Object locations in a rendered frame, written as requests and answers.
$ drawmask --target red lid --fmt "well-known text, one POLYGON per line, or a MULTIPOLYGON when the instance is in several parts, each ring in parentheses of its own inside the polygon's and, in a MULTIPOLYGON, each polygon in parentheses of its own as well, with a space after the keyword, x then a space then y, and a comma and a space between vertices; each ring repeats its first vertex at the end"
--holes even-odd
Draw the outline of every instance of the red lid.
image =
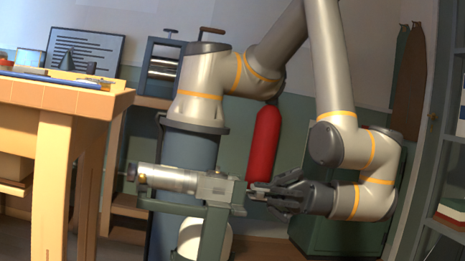
POLYGON ((13 62, 13 61, 8 61, 8 60, 2 60, 2 59, 0 59, 0 65, 3 65, 3 66, 13 66, 13 65, 14 65, 14 62, 13 62))

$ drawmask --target green cabinet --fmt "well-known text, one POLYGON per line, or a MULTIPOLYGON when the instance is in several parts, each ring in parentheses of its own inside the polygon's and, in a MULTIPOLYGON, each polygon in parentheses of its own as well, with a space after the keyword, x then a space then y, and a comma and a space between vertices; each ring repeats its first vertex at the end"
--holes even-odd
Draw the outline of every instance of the green cabinet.
MULTIPOLYGON (((404 146, 395 180, 395 187, 398 189, 406 159, 407 148, 404 146)), ((325 182, 333 179, 358 181, 360 173, 318 166, 313 162, 308 151, 305 153, 302 169, 307 179, 325 182)), ((297 215, 292 217, 289 223, 288 234, 290 240, 310 260, 335 260, 336 257, 376 260, 381 256, 391 221, 392 219, 376 223, 350 222, 329 220, 321 216, 297 215)))

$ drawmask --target gray shelving unit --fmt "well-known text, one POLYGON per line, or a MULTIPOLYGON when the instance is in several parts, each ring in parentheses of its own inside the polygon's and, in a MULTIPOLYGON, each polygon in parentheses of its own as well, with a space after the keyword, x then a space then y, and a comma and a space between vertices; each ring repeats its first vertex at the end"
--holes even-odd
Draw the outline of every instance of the gray shelving unit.
MULTIPOLYGON (((431 182, 428 188, 428 195, 421 217, 420 229, 417 232, 415 242, 412 247, 412 252, 409 258, 410 261, 419 259, 422 235, 424 236, 427 228, 432 229, 433 231, 436 231, 437 233, 440 233, 461 245, 465 245, 465 232, 457 232, 456 230, 453 230, 432 219, 441 197, 445 194, 449 194, 449 196, 451 194, 448 189, 445 189, 448 186, 448 175, 454 174, 453 171, 450 171, 449 162, 451 161, 451 158, 460 158, 460 156, 463 156, 462 153, 465 151, 465 138, 455 136, 465 70, 465 0, 454 0, 452 21, 451 51, 448 64, 446 98, 444 100, 443 117, 440 119, 442 122, 441 132, 439 135, 431 182)), ((465 164, 460 164, 463 165, 463 168, 460 170, 462 173, 465 173, 465 164)))

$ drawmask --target blue rod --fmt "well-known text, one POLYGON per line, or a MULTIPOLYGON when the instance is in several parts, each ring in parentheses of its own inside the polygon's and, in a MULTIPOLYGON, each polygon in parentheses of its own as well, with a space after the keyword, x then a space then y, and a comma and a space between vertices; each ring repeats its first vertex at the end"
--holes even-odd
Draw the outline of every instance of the blue rod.
POLYGON ((72 80, 63 80, 63 79, 51 78, 51 77, 41 76, 41 75, 30 75, 27 73, 20 73, 20 72, 10 72, 10 71, 0 70, 0 75, 7 76, 7 77, 15 77, 19 79, 25 79, 25 80, 34 80, 37 82, 55 83, 58 85, 67 85, 67 86, 79 87, 79 88, 85 88, 85 89, 91 89, 91 90, 100 90, 102 88, 101 85, 94 85, 91 83, 75 82, 72 80))

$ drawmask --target door knob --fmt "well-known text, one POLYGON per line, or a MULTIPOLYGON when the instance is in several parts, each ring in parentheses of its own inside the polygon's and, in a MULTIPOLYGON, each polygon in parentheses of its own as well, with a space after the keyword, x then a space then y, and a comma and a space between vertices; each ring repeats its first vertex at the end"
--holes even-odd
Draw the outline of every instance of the door knob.
POLYGON ((426 116, 428 116, 431 120, 439 118, 435 113, 427 114, 426 116))

